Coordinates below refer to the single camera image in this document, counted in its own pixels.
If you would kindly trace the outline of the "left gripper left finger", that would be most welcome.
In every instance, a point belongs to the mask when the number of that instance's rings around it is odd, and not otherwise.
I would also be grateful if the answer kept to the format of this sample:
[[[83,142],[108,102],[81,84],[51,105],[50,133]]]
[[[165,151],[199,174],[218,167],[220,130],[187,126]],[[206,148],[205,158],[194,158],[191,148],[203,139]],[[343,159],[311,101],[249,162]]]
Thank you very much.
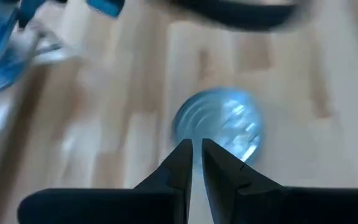
[[[45,189],[17,209],[19,224],[188,224],[193,145],[189,139],[133,189]]]

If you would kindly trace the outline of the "dark blue tuna can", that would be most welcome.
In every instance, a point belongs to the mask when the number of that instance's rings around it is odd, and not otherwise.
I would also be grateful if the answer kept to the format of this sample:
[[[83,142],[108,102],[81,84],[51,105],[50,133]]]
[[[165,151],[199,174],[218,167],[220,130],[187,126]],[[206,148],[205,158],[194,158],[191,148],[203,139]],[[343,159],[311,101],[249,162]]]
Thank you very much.
[[[193,141],[195,164],[201,164],[201,142],[211,139],[241,161],[261,148],[264,118],[253,96],[238,88],[210,88],[189,97],[172,121],[172,140]]]

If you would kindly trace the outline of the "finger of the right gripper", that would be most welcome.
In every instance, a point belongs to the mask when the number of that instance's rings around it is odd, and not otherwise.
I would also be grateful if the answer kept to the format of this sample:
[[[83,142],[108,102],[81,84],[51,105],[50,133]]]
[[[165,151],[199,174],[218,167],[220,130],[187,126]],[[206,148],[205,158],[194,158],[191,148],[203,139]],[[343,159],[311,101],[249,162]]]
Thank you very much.
[[[230,0],[166,0],[185,12],[222,26],[247,31],[268,31],[286,23],[300,9],[290,4],[254,4]]]

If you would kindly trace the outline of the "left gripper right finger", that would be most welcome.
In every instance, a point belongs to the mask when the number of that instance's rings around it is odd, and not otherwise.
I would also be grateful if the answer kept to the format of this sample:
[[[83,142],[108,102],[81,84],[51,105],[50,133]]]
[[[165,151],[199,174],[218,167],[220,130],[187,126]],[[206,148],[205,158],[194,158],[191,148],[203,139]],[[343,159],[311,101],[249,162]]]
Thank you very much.
[[[214,224],[358,224],[358,189],[282,186],[210,139],[202,157]]]

